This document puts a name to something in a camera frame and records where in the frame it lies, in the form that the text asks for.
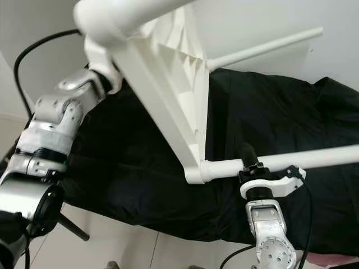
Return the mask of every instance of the tiled floor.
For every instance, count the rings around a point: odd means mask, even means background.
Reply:
[[[31,269],[103,269],[111,260],[117,261],[121,269],[186,269],[189,265],[217,269],[227,255],[245,246],[221,240],[183,240],[70,205],[65,205],[62,212],[89,233],[90,240],[84,242],[58,224],[46,237],[31,243]],[[225,269],[250,269],[255,264],[252,249],[235,256]],[[16,269],[23,267],[21,259]]]

